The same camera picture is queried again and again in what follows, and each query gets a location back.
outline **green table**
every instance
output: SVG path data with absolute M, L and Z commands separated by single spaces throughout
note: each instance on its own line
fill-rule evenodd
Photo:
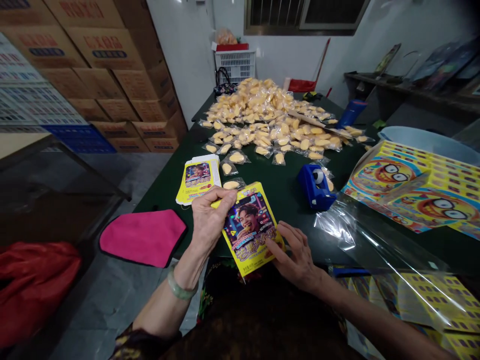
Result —
M 295 94 L 295 98 L 299 99 L 300 97 L 301 94 Z M 193 117 L 193 121 L 205 119 L 206 115 L 204 113 L 214 101 L 215 96 L 212 93 Z M 315 101 L 314 104 L 337 116 L 340 116 L 343 112 L 342 108 L 325 97 L 320 101 Z M 185 162 L 192 157 L 209 154 L 202 149 L 205 141 L 205 132 L 211 136 L 215 131 L 213 129 L 205 130 L 198 124 L 192 126 L 165 168 L 134 210 L 135 213 L 148 212 L 155 209 L 175 210 L 187 226 L 187 233 L 174 253 L 174 257 L 177 259 L 183 254 L 192 240 L 193 218 L 192 209 L 190 207 L 182 209 L 175 202 L 175 198 L 181 183 Z M 373 127 L 368 128 L 366 134 L 370 137 L 376 137 L 376 130 Z M 292 226 L 300 228 L 308 236 L 315 262 L 347 266 L 360 264 L 366 268 L 385 266 L 385 263 L 380 260 L 371 246 L 367 244 L 358 246 L 352 258 L 339 248 L 337 239 L 314 227 L 316 212 L 309 207 L 296 180 L 301 167 L 309 164 L 311 160 L 297 153 L 288 152 L 285 156 L 286 166 L 277 166 L 272 165 L 272 158 L 267 159 L 256 154 L 254 145 L 245 146 L 242 151 L 248 156 L 251 163 L 239 165 L 239 174 L 236 176 L 243 178 L 247 184 L 255 181 L 262 183 L 275 219 L 277 221 L 284 220 Z M 332 181 L 336 189 L 340 190 L 345 185 L 352 169 L 364 153 L 363 146 L 359 144 L 351 147 L 345 146 L 341 152 L 332 150 L 325 152 L 325 156 L 330 159 L 327 167 L 335 176 Z M 222 182 L 229 178 L 223 176 L 221 171 L 220 175 Z M 397 242 L 400 242 L 403 239 L 402 237 L 405 236 L 409 239 L 409 242 L 413 241 L 425 248 L 428 252 L 447 263 L 451 271 L 458 274 L 480 275 L 480 262 L 478 261 L 480 241 L 448 227 L 415 234 L 361 203 L 358 203 L 358 212 L 363 217 L 368 218 L 368 224 L 374 224 L 374 227 L 378 229 L 386 229 L 388 236 L 396 238 Z M 417 247 L 413 251 L 418 253 L 419 248 Z M 231 256 L 223 239 L 220 239 L 218 242 L 213 255 Z

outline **table leg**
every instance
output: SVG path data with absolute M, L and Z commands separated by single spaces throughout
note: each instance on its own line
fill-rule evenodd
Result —
M 76 153 L 71 151 L 68 147 L 66 147 L 64 144 L 61 142 L 54 142 L 53 146 L 56 148 L 60 149 L 64 154 L 66 154 L 70 159 L 75 161 L 78 165 L 80 165 L 82 168 L 87 170 L 88 172 L 96 175 L 100 179 L 103 180 L 105 184 L 107 184 L 118 196 L 124 198 L 125 200 L 132 201 L 132 197 L 128 195 L 126 192 L 123 192 L 122 190 L 119 189 L 118 186 L 110 182 L 108 179 L 106 179 L 101 173 L 99 173 L 97 170 L 95 170 L 93 167 L 91 167 L 89 164 L 87 164 L 85 161 L 82 160 L 80 156 L 78 156 Z

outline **white wall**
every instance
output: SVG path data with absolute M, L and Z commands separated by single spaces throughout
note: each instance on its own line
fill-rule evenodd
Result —
M 245 0 L 148 0 L 148 6 L 175 85 L 183 114 L 190 120 L 215 84 L 210 50 L 213 28 L 226 27 L 256 49 L 256 76 L 283 84 L 285 77 L 314 80 L 328 37 L 243 36 Z M 421 52 L 417 66 L 433 49 L 466 40 L 476 18 L 458 0 L 371 0 L 354 36 L 332 36 L 317 91 L 332 87 L 330 99 L 344 107 L 348 90 L 343 74 L 372 72 L 396 43 L 400 51 L 388 72 L 403 75 Z

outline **green bangle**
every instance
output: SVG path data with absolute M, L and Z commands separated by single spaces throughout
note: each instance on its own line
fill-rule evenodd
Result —
M 175 263 L 170 266 L 170 270 L 168 271 L 168 285 L 170 285 L 171 292 L 176 298 L 179 298 L 180 300 L 190 300 L 197 293 L 197 290 L 199 289 L 199 283 L 197 282 L 195 288 L 191 291 L 181 288 L 174 278 L 174 269 L 177 264 Z

